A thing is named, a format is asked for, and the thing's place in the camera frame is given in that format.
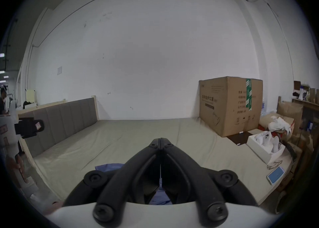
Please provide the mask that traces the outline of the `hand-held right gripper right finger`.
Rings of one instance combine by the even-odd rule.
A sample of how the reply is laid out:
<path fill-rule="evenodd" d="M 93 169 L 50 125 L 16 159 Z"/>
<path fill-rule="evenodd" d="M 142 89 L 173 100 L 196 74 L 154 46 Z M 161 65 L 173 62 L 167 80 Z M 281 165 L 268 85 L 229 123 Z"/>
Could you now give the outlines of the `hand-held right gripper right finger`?
<path fill-rule="evenodd" d="M 223 224 L 229 216 L 226 203 L 258 206 L 234 171 L 203 168 L 166 138 L 161 138 L 161 178 L 172 204 L 196 203 L 202 226 Z"/>

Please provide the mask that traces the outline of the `person's left hand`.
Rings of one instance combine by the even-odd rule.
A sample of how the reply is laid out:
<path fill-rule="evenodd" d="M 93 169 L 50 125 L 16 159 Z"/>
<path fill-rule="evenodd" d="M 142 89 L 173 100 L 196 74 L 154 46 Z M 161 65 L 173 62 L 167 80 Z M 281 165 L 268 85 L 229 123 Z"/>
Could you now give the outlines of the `person's left hand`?
<path fill-rule="evenodd" d="M 18 188 L 21 188 L 21 183 L 28 183 L 25 176 L 24 162 L 19 154 L 16 154 L 14 158 L 6 155 L 5 165 L 10 178 Z"/>

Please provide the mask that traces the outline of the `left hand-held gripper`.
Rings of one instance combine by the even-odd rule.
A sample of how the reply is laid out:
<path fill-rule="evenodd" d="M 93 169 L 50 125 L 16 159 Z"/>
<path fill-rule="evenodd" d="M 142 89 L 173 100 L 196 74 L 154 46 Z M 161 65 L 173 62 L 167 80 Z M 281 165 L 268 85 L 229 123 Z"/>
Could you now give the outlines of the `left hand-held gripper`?
<path fill-rule="evenodd" d="M 14 116 L 1 116 L 0 140 L 5 156 L 16 156 L 19 153 L 19 139 L 34 137 L 44 128 L 44 122 L 41 119 L 34 119 L 33 117 L 17 119 Z"/>

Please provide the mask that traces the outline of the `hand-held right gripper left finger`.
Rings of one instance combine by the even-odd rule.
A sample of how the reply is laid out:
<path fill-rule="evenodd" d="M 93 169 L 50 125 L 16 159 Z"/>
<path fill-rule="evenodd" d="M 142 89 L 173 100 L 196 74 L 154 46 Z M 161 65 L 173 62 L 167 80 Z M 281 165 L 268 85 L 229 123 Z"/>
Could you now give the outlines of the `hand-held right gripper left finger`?
<path fill-rule="evenodd" d="M 97 223 L 121 223 L 127 202 L 149 204 L 159 188 L 159 144 L 154 139 L 119 169 L 88 172 L 63 206 L 95 203 L 92 215 Z"/>

